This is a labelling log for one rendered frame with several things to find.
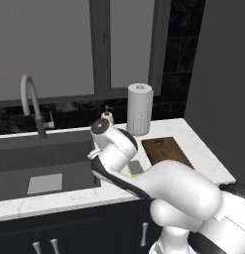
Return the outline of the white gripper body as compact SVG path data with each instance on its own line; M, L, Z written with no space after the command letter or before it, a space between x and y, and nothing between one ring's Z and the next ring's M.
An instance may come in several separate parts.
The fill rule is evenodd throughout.
M101 152L101 151L100 151L99 148L98 148L98 149L95 149L95 150L91 151L91 152L87 155L87 158L88 158L89 160L93 160L96 156L99 155L100 152Z

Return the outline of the grey and yellow sponge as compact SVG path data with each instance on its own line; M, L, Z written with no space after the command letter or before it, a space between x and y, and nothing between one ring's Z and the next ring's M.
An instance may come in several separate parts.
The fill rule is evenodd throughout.
M128 164L128 168L132 177L136 177L144 172L139 161L131 161Z

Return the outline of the brown wooden cutting board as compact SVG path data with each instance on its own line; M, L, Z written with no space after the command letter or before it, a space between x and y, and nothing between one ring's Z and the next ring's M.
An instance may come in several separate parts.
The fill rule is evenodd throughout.
M145 139L141 143L151 165L163 160L174 160L193 168L174 137Z

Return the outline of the white soap dispenser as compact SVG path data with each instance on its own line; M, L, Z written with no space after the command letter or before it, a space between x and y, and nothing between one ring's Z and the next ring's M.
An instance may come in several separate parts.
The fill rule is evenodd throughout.
M111 124L114 124L114 119L112 113L109 111L109 106L105 106L104 112L101 114L102 118L107 119Z

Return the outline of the dark grey sink basin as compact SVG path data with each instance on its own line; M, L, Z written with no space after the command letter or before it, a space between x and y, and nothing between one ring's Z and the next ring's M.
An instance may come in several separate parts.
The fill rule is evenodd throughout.
M93 148L88 130L0 139L0 201L99 188L87 158ZM31 177L53 174L62 174L61 190L27 194Z

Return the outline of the pale grey sink drain plate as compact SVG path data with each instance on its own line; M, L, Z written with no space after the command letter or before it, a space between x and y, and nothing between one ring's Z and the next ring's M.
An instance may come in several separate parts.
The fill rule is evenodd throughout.
M60 191L62 189L62 174L31 177L27 194Z

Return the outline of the white paper towel roll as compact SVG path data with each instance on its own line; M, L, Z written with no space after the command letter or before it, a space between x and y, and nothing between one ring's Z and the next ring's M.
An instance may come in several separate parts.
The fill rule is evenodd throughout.
M151 128L154 90L145 83L128 86L127 131L133 136L143 136Z

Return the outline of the black cupboard door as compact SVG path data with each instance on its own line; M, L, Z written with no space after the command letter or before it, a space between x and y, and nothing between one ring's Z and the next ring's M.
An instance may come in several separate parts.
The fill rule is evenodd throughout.
M150 200L142 200L139 206L139 219L138 219L138 232L137 232L137 244L136 250L137 254L149 254L149 250L151 249L152 245L159 239L162 227L157 225L150 213ZM147 230L147 237L146 237L146 246L141 247L141 237L142 237L142 224L143 222L148 222L148 230Z
M34 243L40 244L41 254L49 254L41 231L23 230L0 233L0 254L38 254Z
M136 216L128 213L59 226L45 237L50 244L58 241L60 254L134 254L136 225Z

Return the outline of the grey curved sink tap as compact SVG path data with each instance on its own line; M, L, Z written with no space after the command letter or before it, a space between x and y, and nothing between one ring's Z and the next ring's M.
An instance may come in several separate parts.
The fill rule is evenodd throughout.
M50 115L52 119L49 122L46 122L44 120L44 117L41 115L37 91L36 91L32 78L28 74L24 74L21 78L20 95L21 95L22 108L23 108L23 112L25 116L31 115L30 106L28 102L28 95L31 95L31 99L33 102L33 107L34 107L35 123L36 123L38 136L40 139L45 139L47 137L46 130L54 129L55 121L52 118L53 115Z

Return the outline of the grey framed window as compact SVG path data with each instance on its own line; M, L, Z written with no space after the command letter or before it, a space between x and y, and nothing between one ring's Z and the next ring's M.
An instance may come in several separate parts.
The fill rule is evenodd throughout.
M42 104L162 89L172 0L0 0L0 107L29 75Z

